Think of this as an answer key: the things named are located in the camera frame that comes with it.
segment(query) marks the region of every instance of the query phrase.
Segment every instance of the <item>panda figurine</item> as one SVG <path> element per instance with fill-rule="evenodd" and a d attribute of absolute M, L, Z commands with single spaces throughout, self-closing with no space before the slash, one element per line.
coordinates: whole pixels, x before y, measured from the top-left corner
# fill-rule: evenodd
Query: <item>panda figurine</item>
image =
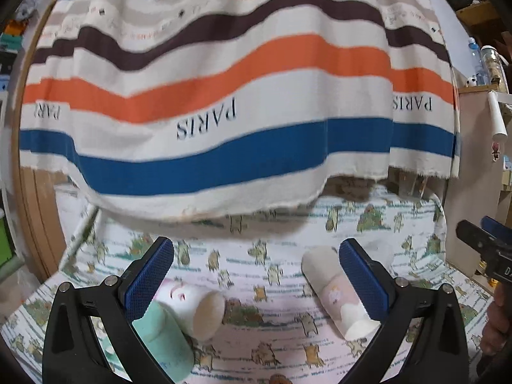
<path fill-rule="evenodd" d="M 477 86 L 477 78 L 473 75 L 466 81 L 466 86 Z"/>

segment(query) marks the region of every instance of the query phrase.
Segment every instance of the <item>blue stripe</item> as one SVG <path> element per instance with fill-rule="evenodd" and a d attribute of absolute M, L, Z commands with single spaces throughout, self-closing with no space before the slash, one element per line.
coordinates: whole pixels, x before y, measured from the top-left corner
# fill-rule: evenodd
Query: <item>blue stripe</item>
<path fill-rule="evenodd" d="M 20 131 L 20 150 L 64 156 L 95 191 L 125 196 L 193 193 L 301 172 L 318 167 L 336 152 L 387 154 L 391 147 L 452 157 L 454 136 L 427 124 L 398 124 L 378 117 L 339 118 L 248 134 L 193 156 L 122 162 L 81 156 L 73 139 L 61 132 Z"/>

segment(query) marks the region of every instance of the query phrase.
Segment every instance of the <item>human hand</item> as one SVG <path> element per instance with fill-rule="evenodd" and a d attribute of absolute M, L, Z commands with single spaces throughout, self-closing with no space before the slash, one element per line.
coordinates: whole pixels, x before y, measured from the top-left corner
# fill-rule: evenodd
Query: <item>human hand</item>
<path fill-rule="evenodd" d="M 494 292 L 494 301 L 487 308 L 489 320 L 482 331 L 480 349 L 484 355 L 495 355 L 499 352 L 508 338 L 506 333 L 509 330 L 510 322 L 505 315 L 503 305 L 505 304 L 505 289 L 499 283 Z"/>

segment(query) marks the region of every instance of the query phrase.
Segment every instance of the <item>patterned fabric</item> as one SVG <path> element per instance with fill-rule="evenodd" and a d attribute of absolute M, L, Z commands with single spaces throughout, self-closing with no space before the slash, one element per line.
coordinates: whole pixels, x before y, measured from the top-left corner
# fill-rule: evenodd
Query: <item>patterned fabric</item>
<path fill-rule="evenodd" d="M 429 0 L 59 0 L 20 161 L 144 219 L 295 206 L 337 174 L 456 176 L 453 89 Z"/>
<path fill-rule="evenodd" d="M 72 209 L 73 201 L 77 212 L 84 210 L 80 198 L 62 192 L 57 192 L 60 210 Z M 66 212 L 60 215 L 63 224 L 75 218 Z M 295 210 L 194 224 L 112 219 L 100 210 L 65 269 L 9 318 L 2 335 L 22 364 L 40 374 L 45 326 L 58 285 L 71 281 L 84 287 L 110 274 L 119 275 L 148 250 L 156 236 L 165 235 L 173 240 L 176 255 L 167 277 L 221 290 L 227 298 L 223 325 L 216 336 L 208 342 L 190 341 L 196 365 L 185 380 L 188 384 L 339 382 L 372 336 L 357 341 L 339 337 L 301 273 L 301 257 L 308 247 L 337 247 L 348 237 L 363 247 L 380 238 L 392 244 L 393 260 L 387 269 L 393 276 L 428 288 L 436 289 L 442 283 L 454 286 L 474 375 L 485 310 L 492 298 L 444 262 L 445 233 L 445 218 L 436 197 L 404 202 L 381 186 L 369 189 L 363 182 L 333 182 L 319 199 Z M 101 321 L 93 323 L 111 367 L 126 377 Z M 418 325 L 414 319 L 386 377 L 400 370 Z"/>

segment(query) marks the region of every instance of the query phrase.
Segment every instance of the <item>orange stripe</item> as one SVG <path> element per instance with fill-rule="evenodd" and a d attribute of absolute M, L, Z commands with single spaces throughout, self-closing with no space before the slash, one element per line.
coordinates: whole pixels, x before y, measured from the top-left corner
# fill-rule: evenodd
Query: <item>orange stripe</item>
<path fill-rule="evenodd" d="M 453 100 L 451 85 L 430 70 L 392 71 L 387 53 L 378 48 L 342 48 L 330 45 L 319 35 L 302 35 L 272 40 L 219 74 L 157 87 L 129 98 L 80 78 L 45 78 L 39 84 L 26 86 L 24 103 L 67 102 L 71 109 L 145 123 L 203 109 L 263 76 L 308 68 L 335 76 L 382 76 L 393 82 L 396 91 L 425 91 L 438 94 L 451 104 Z"/>
<path fill-rule="evenodd" d="M 391 71 L 393 91 L 431 92 L 454 105 L 452 84 L 425 68 L 394 69 Z"/>

